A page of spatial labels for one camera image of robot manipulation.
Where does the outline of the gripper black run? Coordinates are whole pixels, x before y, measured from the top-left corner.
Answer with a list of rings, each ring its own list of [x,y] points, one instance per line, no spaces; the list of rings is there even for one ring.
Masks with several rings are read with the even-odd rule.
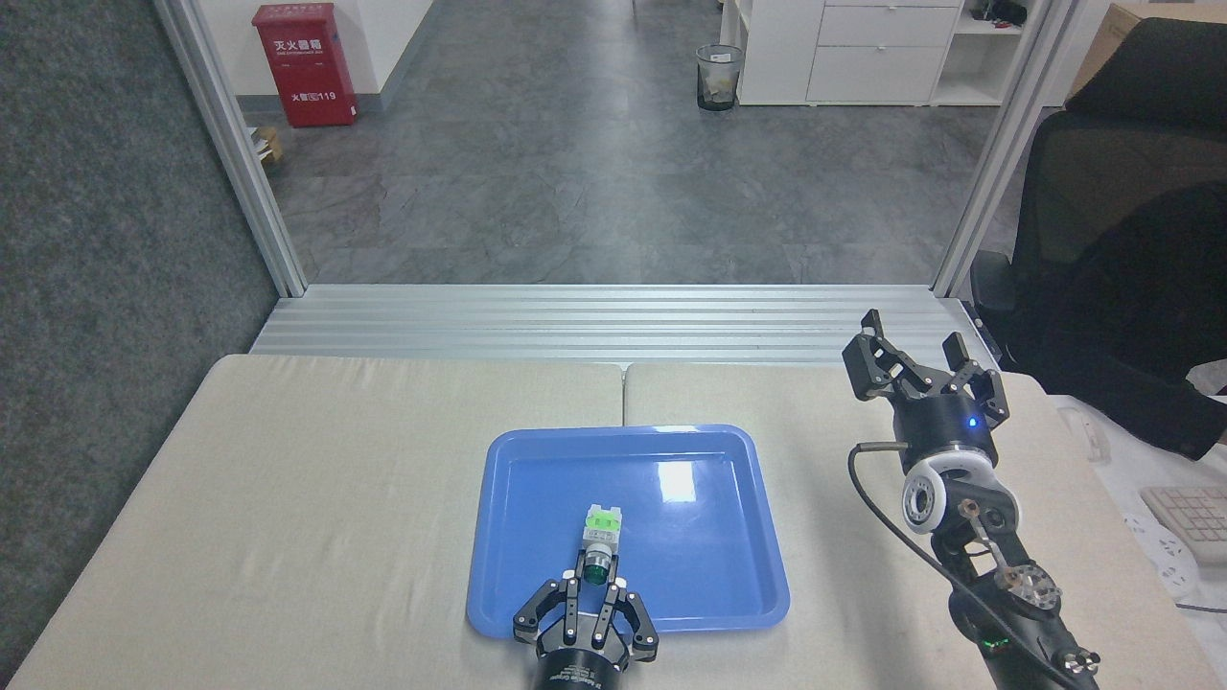
[[[512,632],[537,654],[531,689],[618,689],[632,662],[656,661],[660,636],[643,599],[614,577],[596,619],[596,651],[575,641],[580,584],[575,572],[548,578],[514,611]]]
[[[951,447],[982,451],[996,467],[991,428],[1009,419],[1000,373],[983,368],[968,354],[963,336],[950,333],[942,341],[950,379],[941,394],[926,397],[926,368],[886,339],[879,309],[867,309],[860,327],[842,350],[845,374],[859,401],[893,401],[894,440],[908,444],[901,451],[902,471]]]

